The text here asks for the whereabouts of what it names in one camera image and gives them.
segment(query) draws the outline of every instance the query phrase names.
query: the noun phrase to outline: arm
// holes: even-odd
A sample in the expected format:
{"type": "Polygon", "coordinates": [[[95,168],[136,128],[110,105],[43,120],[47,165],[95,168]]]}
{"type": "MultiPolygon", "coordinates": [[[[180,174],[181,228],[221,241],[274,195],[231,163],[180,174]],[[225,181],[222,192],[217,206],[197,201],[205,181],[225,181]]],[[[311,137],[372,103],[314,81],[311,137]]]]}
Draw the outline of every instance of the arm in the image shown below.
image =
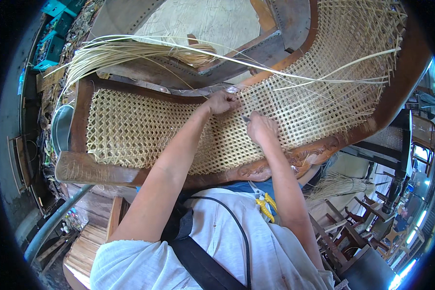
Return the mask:
{"type": "Polygon", "coordinates": [[[251,113],[250,119],[247,133],[268,160],[282,225],[293,232],[314,266],[324,270],[302,190],[277,139],[277,123],[256,111],[251,113]]]}
{"type": "Polygon", "coordinates": [[[220,114],[239,106],[225,91],[210,95],[169,142],[152,167],[126,216],[108,242],[143,240],[157,242],[184,185],[203,127],[211,114],[220,114]]]}

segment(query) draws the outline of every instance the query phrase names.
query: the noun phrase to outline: black strap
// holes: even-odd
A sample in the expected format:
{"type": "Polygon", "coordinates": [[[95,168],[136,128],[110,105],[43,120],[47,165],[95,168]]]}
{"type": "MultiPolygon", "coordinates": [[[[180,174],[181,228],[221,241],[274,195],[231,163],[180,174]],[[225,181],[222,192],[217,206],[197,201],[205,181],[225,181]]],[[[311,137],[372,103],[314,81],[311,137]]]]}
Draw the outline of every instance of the black strap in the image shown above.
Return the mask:
{"type": "MultiPolygon", "coordinates": [[[[168,244],[173,248],[174,253],[180,263],[189,272],[189,274],[197,281],[201,288],[208,289],[223,289],[223,290],[243,290],[251,289],[251,276],[249,273],[249,245],[248,240],[243,231],[242,226],[238,222],[233,212],[221,201],[209,197],[190,197],[191,199],[209,199],[214,200],[224,206],[237,222],[238,227],[244,235],[244,241],[247,252],[247,287],[235,279],[228,271],[226,271],[218,262],[216,262],[200,245],[197,244],[189,235],[193,226],[193,211],[188,209],[187,212],[180,218],[179,232],[174,240],[169,240],[168,244]]],[[[183,205],[177,205],[179,212],[184,212],[183,205]]]]}

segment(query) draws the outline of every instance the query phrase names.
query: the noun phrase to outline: woven cane seat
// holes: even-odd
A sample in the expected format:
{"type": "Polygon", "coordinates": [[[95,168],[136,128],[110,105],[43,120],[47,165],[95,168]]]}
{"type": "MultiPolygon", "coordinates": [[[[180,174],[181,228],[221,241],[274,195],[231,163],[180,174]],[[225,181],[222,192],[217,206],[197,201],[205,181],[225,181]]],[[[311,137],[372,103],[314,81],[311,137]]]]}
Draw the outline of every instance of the woven cane seat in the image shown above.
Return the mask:
{"type": "MultiPolygon", "coordinates": [[[[316,39],[300,59],[284,72],[322,78],[352,61],[397,48],[406,14],[398,2],[321,0],[316,39]]],[[[369,58],[326,79],[388,80],[396,55],[369,58]]],[[[189,174],[226,171],[263,158],[246,135],[240,115],[257,110],[279,124],[284,150],[333,134],[342,134],[374,112],[387,84],[302,84],[295,78],[273,75],[238,93],[239,111],[212,116],[206,124],[189,174]]],[[[151,168],[198,104],[178,104],[148,96],[99,89],[93,94],[87,126],[87,153],[96,162],[151,168]]]]}

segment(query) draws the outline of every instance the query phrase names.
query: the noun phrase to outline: metal pipe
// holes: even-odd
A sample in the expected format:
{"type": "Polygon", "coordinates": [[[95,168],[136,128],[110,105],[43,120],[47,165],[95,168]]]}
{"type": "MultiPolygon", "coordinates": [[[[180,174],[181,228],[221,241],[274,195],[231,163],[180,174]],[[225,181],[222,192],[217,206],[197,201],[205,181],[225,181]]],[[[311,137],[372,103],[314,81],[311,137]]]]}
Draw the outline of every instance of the metal pipe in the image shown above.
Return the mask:
{"type": "Polygon", "coordinates": [[[37,234],[34,236],[29,246],[24,252],[24,259],[31,264],[37,256],[40,248],[47,240],[51,231],[55,229],[64,215],[73,207],[86,193],[89,191],[93,184],[86,184],[81,189],[79,189],[70,199],[58,208],[58,210],[47,220],[47,222],[40,228],[37,234]]]}

